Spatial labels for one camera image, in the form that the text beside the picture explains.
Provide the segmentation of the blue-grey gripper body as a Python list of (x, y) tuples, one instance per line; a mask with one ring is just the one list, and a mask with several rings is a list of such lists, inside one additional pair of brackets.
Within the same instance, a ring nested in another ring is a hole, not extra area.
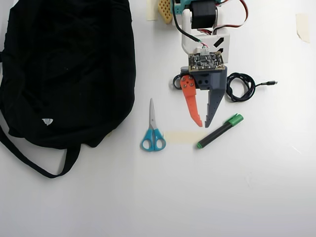
[(181, 67), (180, 75), (190, 75), (195, 80), (197, 89), (200, 90), (214, 90), (226, 89), (227, 67), (224, 66), (223, 70), (213, 71), (196, 71), (189, 72), (189, 67)]

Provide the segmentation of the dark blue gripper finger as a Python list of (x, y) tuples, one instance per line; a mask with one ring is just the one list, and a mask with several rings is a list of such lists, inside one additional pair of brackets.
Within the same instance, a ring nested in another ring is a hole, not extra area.
[(213, 89), (208, 92), (207, 115), (205, 127), (208, 128), (225, 94), (225, 89)]

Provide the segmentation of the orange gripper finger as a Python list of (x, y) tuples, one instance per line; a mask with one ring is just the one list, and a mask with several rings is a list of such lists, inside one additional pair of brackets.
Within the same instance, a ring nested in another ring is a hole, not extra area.
[(186, 99), (186, 103), (188, 106), (188, 110), (193, 121), (199, 126), (202, 127), (202, 121), (198, 114), (197, 102), (196, 102), (196, 84), (193, 76), (184, 75), (181, 76), (180, 85), (184, 97)]

